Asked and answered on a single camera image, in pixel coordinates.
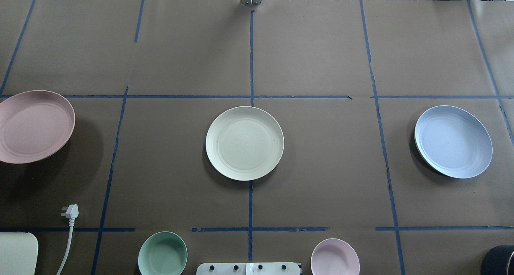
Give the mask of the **blue plate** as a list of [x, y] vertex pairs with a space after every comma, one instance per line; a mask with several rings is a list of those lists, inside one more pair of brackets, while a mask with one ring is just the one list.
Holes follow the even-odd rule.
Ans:
[[450, 105], [424, 111], [414, 128], [414, 141], [430, 167], [456, 179], [481, 175], [494, 151], [485, 126], [470, 112]]

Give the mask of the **pink plate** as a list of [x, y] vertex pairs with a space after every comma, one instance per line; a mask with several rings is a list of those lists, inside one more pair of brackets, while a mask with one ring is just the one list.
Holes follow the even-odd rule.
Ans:
[[22, 92], [0, 104], [0, 159], [11, 164], [43, 160], [59, 151], [75, 128], [75, 109], [60, 94]]

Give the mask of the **cream white plate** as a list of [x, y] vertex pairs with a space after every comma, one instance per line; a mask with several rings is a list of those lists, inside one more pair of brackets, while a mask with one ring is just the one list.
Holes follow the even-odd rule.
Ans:
[[271, 114], [252, 106], [238, 106], [214, 119], [204, 145], [211, 165], [219, 173], [237, 181], [252, 181], [279, 164], [285, 138]]

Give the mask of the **pink bowl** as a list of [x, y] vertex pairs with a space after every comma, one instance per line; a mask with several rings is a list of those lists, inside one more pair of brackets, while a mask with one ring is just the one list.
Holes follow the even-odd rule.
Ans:
[[314, 275], [359, 275], [360, 261], [354, 248], [338, 238], [328, 238], [314, 248], [310, 259]]

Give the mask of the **green bowl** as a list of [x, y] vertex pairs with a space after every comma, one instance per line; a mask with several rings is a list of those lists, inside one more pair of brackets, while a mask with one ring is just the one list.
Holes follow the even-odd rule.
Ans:
[[188, 259], [187, 246], [177, 234], [162, 231], [141, 246], [138, 268], [142, 275], [181, 275]]

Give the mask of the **cream toaster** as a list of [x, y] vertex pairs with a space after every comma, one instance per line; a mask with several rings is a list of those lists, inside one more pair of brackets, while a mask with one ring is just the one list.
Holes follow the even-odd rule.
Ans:
[[0, 273], [34, 275], [39, 243], [29, 232], [0, 233]]

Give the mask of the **dark blue saucepan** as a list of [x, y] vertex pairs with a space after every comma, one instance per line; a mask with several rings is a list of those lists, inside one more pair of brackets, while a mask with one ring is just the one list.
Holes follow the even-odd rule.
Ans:
[[513, 275], [514, 274], [514, 246], [503, 244], [492, 248], [483, 257], [481, 262], [481, 275]]

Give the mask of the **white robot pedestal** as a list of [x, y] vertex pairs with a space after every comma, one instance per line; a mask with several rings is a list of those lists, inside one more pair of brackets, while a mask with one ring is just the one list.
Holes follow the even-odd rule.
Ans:
[[202, 263], [197, 275], [301, 275], [296, 262]]

